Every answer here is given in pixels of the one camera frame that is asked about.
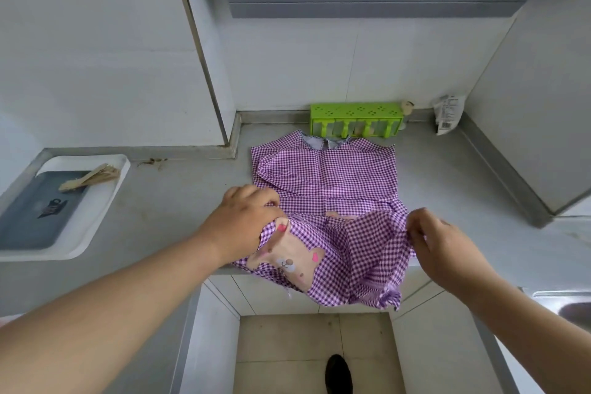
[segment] logo on cutting board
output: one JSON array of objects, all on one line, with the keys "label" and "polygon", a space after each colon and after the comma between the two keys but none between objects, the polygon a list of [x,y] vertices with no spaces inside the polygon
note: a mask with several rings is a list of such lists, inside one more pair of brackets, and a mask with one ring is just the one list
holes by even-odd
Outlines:
[{"label": "logo on cutting board", "polygon": [[49,215],[57,215],[64,209],[66,204],[68,204],[68,200],[62,201],[60,198],[54,198],[47,204],[47,206],[45,206],[41,211],[41,215],[37,218],[41,219],[43,217],[48,217]]}]

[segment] tile floor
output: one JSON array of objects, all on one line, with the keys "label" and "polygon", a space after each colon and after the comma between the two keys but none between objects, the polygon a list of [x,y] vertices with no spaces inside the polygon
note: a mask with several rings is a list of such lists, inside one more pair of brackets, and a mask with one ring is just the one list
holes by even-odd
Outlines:
[{"label": "tile floor", "polygon": [[326,394],[324,368],[346,359],[355,394],[404,394],[388,314],[240,318],[234,394]]}]

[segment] sink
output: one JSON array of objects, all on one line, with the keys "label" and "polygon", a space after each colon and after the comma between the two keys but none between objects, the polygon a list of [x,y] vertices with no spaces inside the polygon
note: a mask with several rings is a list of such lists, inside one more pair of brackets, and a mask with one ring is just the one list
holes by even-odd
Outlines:
[{"label": "sink", "polygon": [[532,299],[591,332],[591,291],[537,291]]}]

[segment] green plastic container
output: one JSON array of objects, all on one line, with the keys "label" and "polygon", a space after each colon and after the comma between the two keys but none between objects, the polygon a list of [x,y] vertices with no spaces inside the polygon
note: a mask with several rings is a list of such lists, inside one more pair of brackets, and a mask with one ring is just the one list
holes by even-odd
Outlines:
[{"label": "green plastic container", "polygon": [[320,137],[389,137],[404,114],[398,103],[318,103],[310,106],[310,134]]}]

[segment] black shoe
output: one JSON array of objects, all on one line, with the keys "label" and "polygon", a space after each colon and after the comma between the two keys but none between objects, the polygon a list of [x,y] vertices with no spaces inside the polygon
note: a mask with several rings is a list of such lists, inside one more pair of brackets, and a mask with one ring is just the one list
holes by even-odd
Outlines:
[{"label": "black shoe", "polygon": [[352,394],[353,381],[347,362],[338,354],[329,358],[326,363],[326,372],[324,373],[326,390],[328,394]]}]

